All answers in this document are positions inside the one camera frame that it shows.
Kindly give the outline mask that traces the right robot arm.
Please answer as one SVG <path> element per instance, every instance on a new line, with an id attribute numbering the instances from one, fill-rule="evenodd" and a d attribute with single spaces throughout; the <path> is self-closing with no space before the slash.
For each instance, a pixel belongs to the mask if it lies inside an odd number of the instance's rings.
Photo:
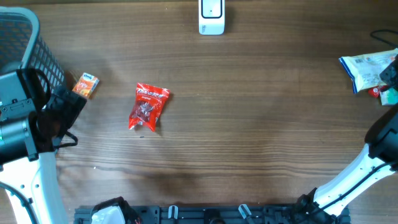
<path id="1" fill-rule="evenodd" d="M 368 130 L 355 160 L 328 183 L 302 195 L 291 223 L 342 223 L 347 205 L 377 181 L 397 173 L 397 105 Z"/>

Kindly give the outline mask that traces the orange tissue pack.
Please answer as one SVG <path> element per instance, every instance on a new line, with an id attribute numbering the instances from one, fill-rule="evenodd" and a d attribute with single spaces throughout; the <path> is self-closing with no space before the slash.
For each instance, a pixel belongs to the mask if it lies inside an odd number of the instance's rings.
<path id="1" fill-rule="evenodd" d="M 100 80 L 96 76 L 89 73 L 83 73 L 72 91 L 86 99 L 89 99 L 99 82 Z"/>

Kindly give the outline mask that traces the cream snack pouch blue seal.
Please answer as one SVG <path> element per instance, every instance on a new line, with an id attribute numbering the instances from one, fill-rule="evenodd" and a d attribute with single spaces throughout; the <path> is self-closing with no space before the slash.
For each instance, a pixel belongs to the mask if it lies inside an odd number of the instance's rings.
<path id="1" fill-rule="evenodd" d="M 386 85 L 380 78 L 397 56 L 397 49 L 383 52 L 340 57 L 339 62 L 352 81 L 353 93 Z"/>

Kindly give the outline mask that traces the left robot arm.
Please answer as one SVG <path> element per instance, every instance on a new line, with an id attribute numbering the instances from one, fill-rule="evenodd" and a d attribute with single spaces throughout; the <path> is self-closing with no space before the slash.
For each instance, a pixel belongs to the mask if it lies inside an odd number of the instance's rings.
<path id="1" fill-rule="evenodd" d="M 1 75 L 1 188 L 18 223 L 68 223 L 57 180 L 56 152 L 76 146 L 69 129 L 86 98 L 19 68 Z"/>

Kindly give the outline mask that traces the red candy bar wrapper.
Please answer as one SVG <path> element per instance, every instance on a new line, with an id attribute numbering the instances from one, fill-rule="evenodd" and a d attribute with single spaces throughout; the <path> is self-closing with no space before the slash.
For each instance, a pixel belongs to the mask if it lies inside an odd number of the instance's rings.
<path id="1" fill-rule="evenodd" d="M 384 92 L 387 88 L 388 88 L 388 86 L 386 86 L 386 85 L 375 86 L 375 87 L 370 88 L 368 90 L 368 93 L 370 96 L 372 96 L 374 98 L 378 98 L 378 97 L 380 97 L 381 93 Z"/>

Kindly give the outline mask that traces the teal tissue pack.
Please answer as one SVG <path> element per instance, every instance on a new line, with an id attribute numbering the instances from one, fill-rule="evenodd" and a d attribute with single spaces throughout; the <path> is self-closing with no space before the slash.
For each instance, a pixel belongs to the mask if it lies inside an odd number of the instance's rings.
<path id="1" fill-rule="evenodd" d="M 391 106 L 398 103 L 398 92 L 395 88 L 390 88 L 380 92 L 381 105 Z"/>

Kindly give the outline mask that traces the red snack bag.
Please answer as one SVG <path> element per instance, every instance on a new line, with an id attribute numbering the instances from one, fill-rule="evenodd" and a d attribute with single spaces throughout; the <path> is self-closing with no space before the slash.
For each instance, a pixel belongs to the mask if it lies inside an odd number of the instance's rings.
<path id="1" fill-rule="evenodd" d="M 155 131 L 163 107 L 170 96 L 170 90 L 145 83 L 137 83 L 136 99 L 129 115 L 129 129 L 146 126 Z"/>

